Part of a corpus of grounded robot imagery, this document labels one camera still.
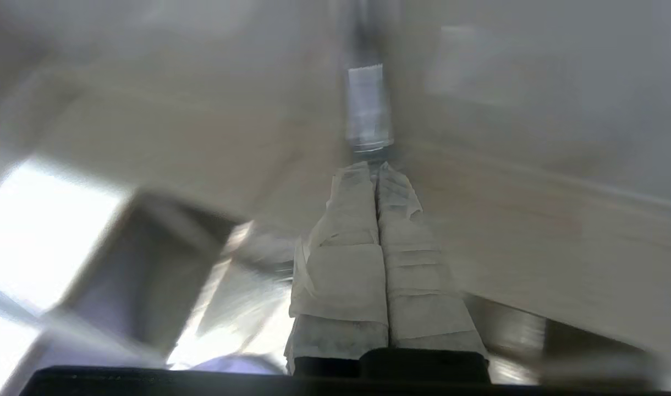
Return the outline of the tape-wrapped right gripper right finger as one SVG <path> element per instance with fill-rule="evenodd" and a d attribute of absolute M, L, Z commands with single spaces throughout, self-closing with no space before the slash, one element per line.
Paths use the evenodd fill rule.
<path fill-rule="evenodd" d="M 382 164 L 376 198 L 391 345 L 486 354 L 409 179 Z"/>

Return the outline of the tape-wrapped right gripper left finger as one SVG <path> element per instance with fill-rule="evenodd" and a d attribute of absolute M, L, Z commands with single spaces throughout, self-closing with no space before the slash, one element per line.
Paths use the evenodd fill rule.
<path fill-rule="evenodd" d="M 285 347 L 291 375 L 349 370 L 386 348 L 385 263 L 367 163 L 338 169 L 320 220 L 297 240 Z"/>

